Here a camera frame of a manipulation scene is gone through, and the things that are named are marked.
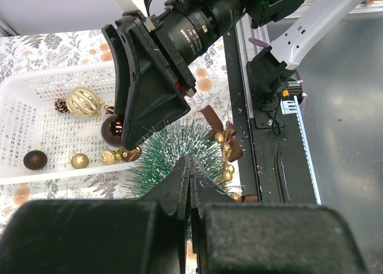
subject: brown ribbon bow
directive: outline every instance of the brown ribbon bow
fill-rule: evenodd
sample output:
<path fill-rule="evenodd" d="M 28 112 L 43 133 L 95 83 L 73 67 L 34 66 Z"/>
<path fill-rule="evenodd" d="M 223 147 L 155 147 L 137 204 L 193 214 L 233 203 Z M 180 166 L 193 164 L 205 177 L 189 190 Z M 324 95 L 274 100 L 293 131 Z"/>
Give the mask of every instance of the brown ribbon bow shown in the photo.
<path fill-rule="evenodd" d="M 227 123 L 226 129 L 224 129 L 222 121 L 210 105 L 204 108 L 201 112 L 210 126 L 213 128 L 211 131 L 210 140 L 213 141 L 215 139 L 215 135 L 218 132 L 223 133 L 224 144 L 229 144 L 232 150 L 227 160 L 229 162 L 234 162 L 237 159 L 240 159 L 244 155 L 244 152 L 242 151 L 239 142 L 235 138 L 236 130 L 234 125 L 232 123 Z"/>

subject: label on lens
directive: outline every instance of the label on lens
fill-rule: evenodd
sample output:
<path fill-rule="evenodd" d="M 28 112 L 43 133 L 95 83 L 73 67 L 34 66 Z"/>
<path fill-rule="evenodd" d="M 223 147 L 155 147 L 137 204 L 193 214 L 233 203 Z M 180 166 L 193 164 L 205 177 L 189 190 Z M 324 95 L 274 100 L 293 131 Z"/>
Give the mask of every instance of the label on lens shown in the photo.
<path fill-rule="evenodd" d="M 195 29 L 181 29 L 180 32 L 187 41 L 194 56 L 202 51 L 202 42 Z"/>

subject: camera lens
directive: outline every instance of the camera lens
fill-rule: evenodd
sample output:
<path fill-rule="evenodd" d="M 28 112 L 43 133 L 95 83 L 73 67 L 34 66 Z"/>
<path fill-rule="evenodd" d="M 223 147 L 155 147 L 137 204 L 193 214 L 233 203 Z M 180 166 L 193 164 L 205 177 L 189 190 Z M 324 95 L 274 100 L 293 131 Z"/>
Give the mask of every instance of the camera lens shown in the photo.
<path fill-rule="evenodd" d="M 189 65 L 233 27 L 244 10 L 241 0 L 184 1 L 174 5 L 162 25 Z"/>

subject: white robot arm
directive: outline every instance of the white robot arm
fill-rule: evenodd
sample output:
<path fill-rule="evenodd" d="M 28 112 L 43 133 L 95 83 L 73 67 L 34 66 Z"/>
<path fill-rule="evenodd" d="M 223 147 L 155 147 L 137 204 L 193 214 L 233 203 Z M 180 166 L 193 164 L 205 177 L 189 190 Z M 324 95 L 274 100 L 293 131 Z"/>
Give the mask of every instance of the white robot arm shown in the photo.
<path fill-rule="evenodd" d="M 286 69 L 299 66 L 309 50 L 364 0 L 316 0 L 295 24 L 271 42 L 271 53 Z"/>

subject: gray table surface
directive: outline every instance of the gray table surface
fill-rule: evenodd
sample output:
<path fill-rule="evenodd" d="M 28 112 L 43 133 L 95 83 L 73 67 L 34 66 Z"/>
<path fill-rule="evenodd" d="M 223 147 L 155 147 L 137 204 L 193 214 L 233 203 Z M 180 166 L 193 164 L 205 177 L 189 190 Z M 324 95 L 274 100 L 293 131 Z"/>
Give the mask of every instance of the gray table surface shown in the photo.
<path fill-rule="evenodd" d="M 270 40 L 294 21 L 268 26 Z M 303 118 L 324 205 L 383 273 L 383 13 L 343 19 L 305 57 Z"/>

